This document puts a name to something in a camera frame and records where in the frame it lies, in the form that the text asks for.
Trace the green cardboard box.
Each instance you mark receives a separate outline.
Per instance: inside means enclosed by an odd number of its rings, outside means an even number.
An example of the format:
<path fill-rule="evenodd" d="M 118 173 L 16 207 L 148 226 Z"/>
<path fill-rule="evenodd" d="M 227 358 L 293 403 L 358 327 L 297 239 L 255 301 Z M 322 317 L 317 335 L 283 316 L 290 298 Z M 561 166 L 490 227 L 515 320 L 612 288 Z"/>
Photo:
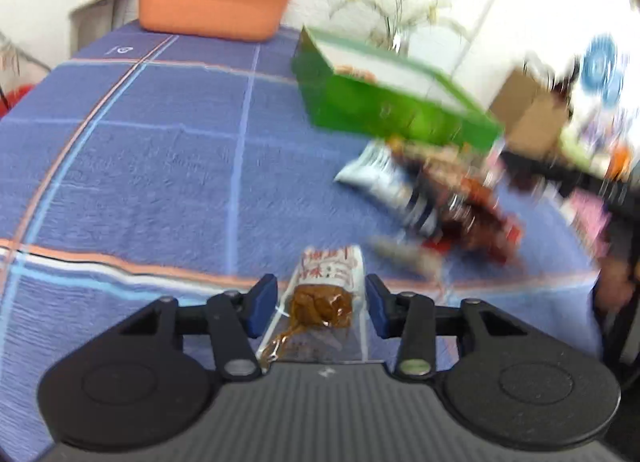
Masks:
<path fill-rule="evenodd" d="M 310 122 L 375 137 L 489 151 L 503 126 L 437 69 L 305 26 L 291 59 Z"/>

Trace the glass vase with orchid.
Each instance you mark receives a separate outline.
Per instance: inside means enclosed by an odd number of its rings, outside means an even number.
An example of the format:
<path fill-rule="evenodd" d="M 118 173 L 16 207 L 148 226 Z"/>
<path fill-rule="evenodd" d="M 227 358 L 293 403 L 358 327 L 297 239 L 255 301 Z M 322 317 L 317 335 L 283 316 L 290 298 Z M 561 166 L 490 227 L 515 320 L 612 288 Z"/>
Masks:
<path fill-rule="evenodd" d="M 448 0 L 339 0 L 331 7 L 329 18 L 356 7 L 378 17 L 367 42 L 397 55 L 408 55 L 410 38 L 423 28 L 443 28 L 462 40 L 470 39 L 470 32 L 447 14 Z"/>

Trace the clear brown snack pack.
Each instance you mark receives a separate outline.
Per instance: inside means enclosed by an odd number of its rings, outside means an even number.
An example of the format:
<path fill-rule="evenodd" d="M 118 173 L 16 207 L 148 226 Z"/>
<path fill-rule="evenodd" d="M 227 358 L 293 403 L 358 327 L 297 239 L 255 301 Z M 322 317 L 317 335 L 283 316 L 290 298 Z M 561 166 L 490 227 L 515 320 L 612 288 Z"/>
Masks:
<path fill-rule="evenodd" d="M 369 346 L 361 248 L 306 248 L 259 345 L 263 368 L 276 361 L 348 364 Z"/>

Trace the dark red snack bag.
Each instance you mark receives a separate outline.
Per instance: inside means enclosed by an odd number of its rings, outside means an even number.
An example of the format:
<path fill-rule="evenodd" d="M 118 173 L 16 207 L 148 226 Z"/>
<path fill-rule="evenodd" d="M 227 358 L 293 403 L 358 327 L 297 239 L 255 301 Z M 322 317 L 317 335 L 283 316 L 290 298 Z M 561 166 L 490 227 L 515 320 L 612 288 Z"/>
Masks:
<path fill-rule="evenodd" d="M 523 229 L 499 208 L 499 177 L 482 154 L 469 146 L 428 146 L 399 137 L 386 144 L 408 175 L 416 203 L 424 205 L 411 227 L 430 248 L 458 248 L 500 265 L 516 260 Z"/>

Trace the tall brown cardboard box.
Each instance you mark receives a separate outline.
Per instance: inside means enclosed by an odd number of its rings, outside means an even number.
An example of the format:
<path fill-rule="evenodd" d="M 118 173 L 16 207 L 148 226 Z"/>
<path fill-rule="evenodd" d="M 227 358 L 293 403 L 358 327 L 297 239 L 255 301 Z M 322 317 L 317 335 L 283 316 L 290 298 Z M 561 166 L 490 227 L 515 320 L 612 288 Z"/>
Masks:
<path fill-rule="evenodd" d="M 568 122 L 568 109 L 551 90 L 514 68 L 489 107 L 504 126 L 506 148 L 529 159 L 552 153 Z"/>

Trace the white blue snack bag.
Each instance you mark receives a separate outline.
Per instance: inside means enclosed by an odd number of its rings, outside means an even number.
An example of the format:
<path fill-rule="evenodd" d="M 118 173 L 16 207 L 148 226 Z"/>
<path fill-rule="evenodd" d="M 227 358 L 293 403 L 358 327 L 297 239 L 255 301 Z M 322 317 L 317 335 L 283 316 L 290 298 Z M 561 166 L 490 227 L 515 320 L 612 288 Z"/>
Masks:
<path fill-rule="evenodd" d="M 433 237 L 439 228 L 437 194 L 430 185 L 412 182 L 384 141 L 370 141 L 335 175 L 334 182 L 356 188 L 386 206 L 421 237 Z"/>

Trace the blue paper fan decoration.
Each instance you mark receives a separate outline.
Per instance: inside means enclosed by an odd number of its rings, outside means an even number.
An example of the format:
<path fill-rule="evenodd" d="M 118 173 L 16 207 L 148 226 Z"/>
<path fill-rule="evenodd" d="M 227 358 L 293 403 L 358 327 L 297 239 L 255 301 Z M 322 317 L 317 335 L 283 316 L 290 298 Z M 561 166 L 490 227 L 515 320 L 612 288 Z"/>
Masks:
<path fill-rule="evenodd" d="M 579 83 L 582 92 L 597 98 L 605 109 L 620 104 L 626 85 L 626 57 L 609 35 L 594 38 L 582 57 Z"/>

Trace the orange plastic basin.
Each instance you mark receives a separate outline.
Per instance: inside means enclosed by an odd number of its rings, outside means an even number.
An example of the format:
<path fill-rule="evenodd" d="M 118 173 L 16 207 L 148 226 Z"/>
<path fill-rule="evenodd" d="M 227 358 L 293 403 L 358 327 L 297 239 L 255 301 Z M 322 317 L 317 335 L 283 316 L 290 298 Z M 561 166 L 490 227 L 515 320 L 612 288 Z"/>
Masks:
<path fill-rule="evenodd" d="M 290 0 L 139 0 L 147 31 L 263 42 L 280 28 Z"/>

